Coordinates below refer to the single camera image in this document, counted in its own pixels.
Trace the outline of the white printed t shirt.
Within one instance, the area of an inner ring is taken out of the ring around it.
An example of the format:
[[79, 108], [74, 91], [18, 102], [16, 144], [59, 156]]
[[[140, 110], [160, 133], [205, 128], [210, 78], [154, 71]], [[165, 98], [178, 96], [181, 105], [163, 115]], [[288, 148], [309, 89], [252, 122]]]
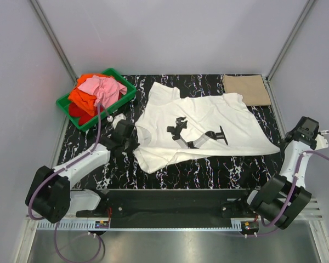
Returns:
[[238, 93], [181, 98], [178, 88], [155, 82], [135, 126], [140, 145], [134, 156], [146, 173], [191, 159], [262, 156], [280, 150]]

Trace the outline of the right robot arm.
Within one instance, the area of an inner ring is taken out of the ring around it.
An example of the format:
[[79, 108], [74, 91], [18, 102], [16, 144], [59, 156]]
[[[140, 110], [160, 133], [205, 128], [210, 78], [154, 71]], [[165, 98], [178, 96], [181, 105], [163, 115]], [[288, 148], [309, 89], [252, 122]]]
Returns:
[[287, 228], [311, 200], [305, 189], [305, 171], [317, 147], [318, 121], [301, 117], [283, 140], [284, 160], [280, 173], [273, 176], [260, 190], [253, 190], [238, 203], [244, 217], [261, 216], [265, 227]]

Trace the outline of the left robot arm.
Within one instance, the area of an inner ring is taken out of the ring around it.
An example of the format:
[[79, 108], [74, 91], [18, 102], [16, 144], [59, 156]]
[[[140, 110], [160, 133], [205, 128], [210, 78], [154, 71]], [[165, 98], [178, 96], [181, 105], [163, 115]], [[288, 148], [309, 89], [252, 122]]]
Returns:
[[97, 137], [96, 142], [79, 156], [54, 168], [40, 167], [25, 199], [29, 216], [53, 224], [67, 215], [78, 218], [107, 216], [106, 194], [96, 189], [73, 190], [73, 187], [96, 168], [137, 148], [134, 132], [135, 125], [122, 119], [109, 136]]

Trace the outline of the pink t shirt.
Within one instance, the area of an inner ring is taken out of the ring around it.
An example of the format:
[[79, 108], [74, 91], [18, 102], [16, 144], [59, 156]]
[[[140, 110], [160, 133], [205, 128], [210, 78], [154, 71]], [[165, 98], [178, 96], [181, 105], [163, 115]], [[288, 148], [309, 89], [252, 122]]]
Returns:
[[126, 95], [128, 89], [113, 77], [99, 77], [93, 75], [87, 78], [79, 87], [82, 92], [96, 97], [94, 106], [101, 105], [108, 108], [119, 100], [119, 95]]

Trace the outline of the orange t shirt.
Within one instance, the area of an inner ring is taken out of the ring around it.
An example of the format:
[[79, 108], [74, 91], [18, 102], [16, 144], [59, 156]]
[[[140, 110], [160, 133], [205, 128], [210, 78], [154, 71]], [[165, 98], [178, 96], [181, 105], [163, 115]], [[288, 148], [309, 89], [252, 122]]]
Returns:
[[108, 78], [102, 74], [84, 74], [77, 80], [77, 85], [71, 91], [68, 99], [73, 102], [79, 109], [83, 110], [90, 116], [95, 116], [97, 97], [94, 90], [100, 84], [101, 80]]

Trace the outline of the red t shirt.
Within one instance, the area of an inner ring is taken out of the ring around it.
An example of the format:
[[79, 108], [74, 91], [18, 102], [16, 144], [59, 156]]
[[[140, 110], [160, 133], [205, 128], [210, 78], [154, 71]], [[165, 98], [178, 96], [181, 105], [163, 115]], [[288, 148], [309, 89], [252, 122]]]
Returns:
[[98, 110], [95, 108], [95, 111], [92, 115], [89, 115], [88, 112], [79, 108], [74, 102], [70, 103], [68, 108], [68, 113], [73, 118], [78, 118], [78, 125], [82, 126], [89, 122], [92, 118], [98, 115]]

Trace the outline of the folded beige t shirt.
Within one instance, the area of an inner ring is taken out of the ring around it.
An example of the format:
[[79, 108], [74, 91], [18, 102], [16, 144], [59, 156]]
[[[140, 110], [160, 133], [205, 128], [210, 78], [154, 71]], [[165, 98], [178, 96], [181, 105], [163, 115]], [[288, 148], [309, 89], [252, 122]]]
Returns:
[[261, 75], [223, 76], [223, 86], [226, 93], [242, 95], [246, 106], [270, 106], [271, 100]]

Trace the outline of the green plastic bin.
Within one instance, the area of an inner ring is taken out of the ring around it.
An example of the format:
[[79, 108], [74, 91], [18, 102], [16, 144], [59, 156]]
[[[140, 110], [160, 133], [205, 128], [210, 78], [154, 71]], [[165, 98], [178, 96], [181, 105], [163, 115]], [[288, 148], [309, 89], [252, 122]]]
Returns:
[[69, 115], [68, 113], [68, 108], [70, 103], [72, 103], [68, 97], [70, 95], [71, 92], [67, 93], [66, 95], [60, 97], [59, 99], [57, 99], [56, 101], [56, 105], [58, 108], [60, 108], [64, 114], [66, 114], [67, 118], [72, 122], [72, 124], [80, 131], [87, 131], [88, 129], [90, 129], [91, 127], [93, 127], [94, 125], [97, 124], [98, 122], [98, 118], [104, 119], [106, 118], [108, 115], [114, 113], [115, 111], [117, 111], [120, 107], [122, 107], [123, 105], [129, 103], [132, 99], [134, 99], [135, 97], [135, 93], [136, 93], [136, 88], [134, 87], [134, 85], [132, 85], [130, 82], [128, 82], [120, 73], [118, 73], [114, 68], [108, 68], [107, 70], [105, 70], [102, 73], [87, 73], [87, 74], [102, 74], [102, 75], [107, 75], [109, 77], [113, 77], [116, 81], [120, 82], [121, 84], [125, 85], [128, 89], [126, 95], [119, 95], [119, 100], [114, 103], [113, 105], [111, 105], [108, 108], [103, 108], [101, 105], [98, 105], [96, 108], [98, 110], [98, 115], [94, 118], [92, 118], [89, 122], [87, 122], [86, 124], [79, 126], [78, 125], [78, 118], [73, 118]]

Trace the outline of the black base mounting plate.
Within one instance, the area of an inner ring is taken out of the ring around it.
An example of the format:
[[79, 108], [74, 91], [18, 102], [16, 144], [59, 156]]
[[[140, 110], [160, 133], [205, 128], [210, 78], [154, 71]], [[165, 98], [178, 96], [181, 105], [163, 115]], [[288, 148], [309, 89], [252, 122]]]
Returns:
[[112, 229], [185, 230], [232, 228], [231, 219], [254, 220], [248, 190], [104, 190], [95, 209], [79, 218], [110, 217]]

